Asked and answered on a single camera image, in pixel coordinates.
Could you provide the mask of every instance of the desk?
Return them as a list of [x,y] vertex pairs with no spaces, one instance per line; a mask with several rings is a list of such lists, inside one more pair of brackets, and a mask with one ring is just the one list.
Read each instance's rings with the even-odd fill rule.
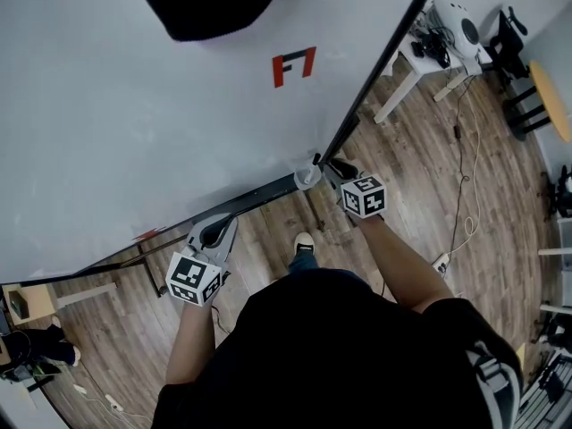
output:
[[[526,138],[527,133],[552,123],[560,137],[568,143],[570,141],[570,132],[568,129],[566,107],[562,103],[558,90],[554,87],[554,83],[552,83],[548,73],[546,73],[538,62],[530,62],[530,73],[534,86],[519,96],[505,100],[502,103],[502,110],[510,130],[515,137],[522,141]],[[521,114],[517,110],[517,104],[534,93],[538,93],[542,104],[528,113]],[[543,112],[546,112],[548,117],[526,125],[526,122],[530,118]]]
[[[91,290],[83,290],[82,292],[77,292],[70,296],[60,298],[56,297],[54,288],[51,284],[38,284],[36,286],[28,287],[22,287],[20,284],[6,284],[2,287],[2,291],[4,293],[4,300],[6,301],[8,310],[10,311],[10,316],[12,317],[12,322],[14,325],[18,325],[44,316],[53,315],[58,309],[63,308],[66,305],[79,302],[80,300],[89,299],[99,294],[104,294],[105,292],[109,292],[116,288],[117,285],[112,282]],[[17,290],[28,303],[29,317],[20,319],[13,310],[8,295],[13,290]]]
[[[382,109],[375,115],[375,122],[382,122],[389,113],[399,104],[403,98],[408,94],[408,92],[423,78],[424,75],[435,72],[449,72],[450,69],[464,67],[463,63],[449,50],[450,67],[443,69],[437,61],[430,57],[416,57],[413,54],[413,48],[411,47],[411,42],[416,41],[412,35],[407,34],[403,41],[401,41],[398,51],[403,54],[411,65],[411,73],[403,80],[400,86],[391,95],[389,100],[385,103]],[[479,44],[479,57],[481,64],[492,63],[491,57],[484,50],[483,46]],[[443,100],[447,94],[449,94],[454,88],[461,84],[464,80],[469,77],[467,71],[463,68],[463,71],[459,73],[455,78],[453,78],[445,88],[439,91],[433,97],[435,102]]]

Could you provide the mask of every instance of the red marking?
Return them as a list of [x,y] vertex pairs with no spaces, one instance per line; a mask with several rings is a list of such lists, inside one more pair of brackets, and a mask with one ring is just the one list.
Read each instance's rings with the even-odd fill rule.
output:
[[302,72],[302,78],[310,76],[312,74],[312,67],[314,66],[315,57],[315,46],[309,47],[306,50],[306,61],[304,62],[304,71]]
[[272,69],[274,71],[274,87],[279,88],[284,85],[284,72],[282,71],[283,60],[281,55],[277,55],[272,60]]
[[147,231],[147,232],[142,233],[141,235],[135,237],[134,240],[135,241],[142,241],[142,240],[150,239],[151,237],[155,237],[163,229],[164,229],[164,227],[162,227],[161,229],[151,229],[150,231]]

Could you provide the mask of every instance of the wooden floor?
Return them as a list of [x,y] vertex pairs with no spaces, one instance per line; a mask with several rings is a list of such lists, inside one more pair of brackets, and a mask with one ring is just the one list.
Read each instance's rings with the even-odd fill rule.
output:
[[[432,96],[442,88],[446,75],[425,77],[383,124],[374,124],[374,113],[407,72],[407,63],[399,59],[394,76],[377,81],[359,110],[361,123],[343,153],[382,176],[389,195],[387,224],[433,261],[450,249],[460,179],[453,125],[463,88],[435,104]],[[541,300],[555,299],[559,293],[558,259],[542,260],[536,255],[538,248],[555,246],[557,234],[544,222],[545,207],[537,197],[543,187],[543,162],[535,140],[520,143],[509,135],[494,77],[473,80],[469,94],[482,135],[477,172],[481,221],[475,236],[454,255],[448,282],[517,348],[534,334]],[[463,98],[460,104],[464,170],[470,175],[475,124],[467,100]],[[336,208],[330,188],[322,182],[310,196],[325,220],[324,233],[316,229],[307,201],[299,192],[240,218],[231,254],[232,276],[214,302],[227,329],[234,326],[249,295],[286,274],[292,241],[300,231],[309,231],[314,237],[322,266],[352,270],[381,291],[383,279],[364,239]],[[476,212],[475,193],[472,182],[468,182],[461,198],[458,244],[466,237],[465,217],[476,219]],[[166,242],[185,231],[170,231],[143,247]],[[171,253],[179,246],[151,257],[157,278],[164,275]],[[126,252],[117,258],[126,256],[133,254]],[[113,295],[83,301],[60,312],[69,340],[81,348],[83,356],[80,366],[67,369],[48,384],[46,393],[74,428],[125,425],[97,402],[82,400],[73,383],[85,387],[91,399],[102,400],[110,393],[127,412],[151,417],[178,327],[181,306],[168,296],[157,299],[139,267],[60,283],[57,290],[63,295],[110,281],[119,286]],[[43,320],[35,325],[47,324]],[[218,328],[216,335],[218,341],[224,337]],[[527,350],[529,371],[538,361],[538,349]],[[130,423],[150,426],[139,417],[130,417]]]

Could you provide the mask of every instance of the outlet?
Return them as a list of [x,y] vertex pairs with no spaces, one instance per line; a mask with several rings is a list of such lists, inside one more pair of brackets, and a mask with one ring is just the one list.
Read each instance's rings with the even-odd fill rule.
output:
[[79,394],[83,394],[84,396],[88,395],[88,390],[85,389],[83,386],[79,386],[78,384],[74,384],[73,387],[75,388],[75,391],[77,391]]
[[123,407],[121,405],[119,405],[119,402],[117,400],[115,400],[113,397],[111,397],[109,394],[106,394],[105,398],[111,404],[111,408],[114,408],[117,411],[123,411]]
[[441,254],[435,262],[433,262],[433,268],[441,276],[445,276],[445,271],[447,270],[447,265],[449,265],[450,256],[447,253]]

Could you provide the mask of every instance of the white sneaker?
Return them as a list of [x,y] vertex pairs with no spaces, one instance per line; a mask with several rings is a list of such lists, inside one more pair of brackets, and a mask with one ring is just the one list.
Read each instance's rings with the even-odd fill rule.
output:
[[77,367],[80,364],[80,359],[81,359],[81,351],[78,347],[76,347],[75,345],[73,345],[73,352],[75,353],[75,361],[73,362],[73,364],[71,365],[72,367]]
[[294,255],[301,250],[310,251],[314,254],[314,239],[307,232],[299,233],[294,240]]

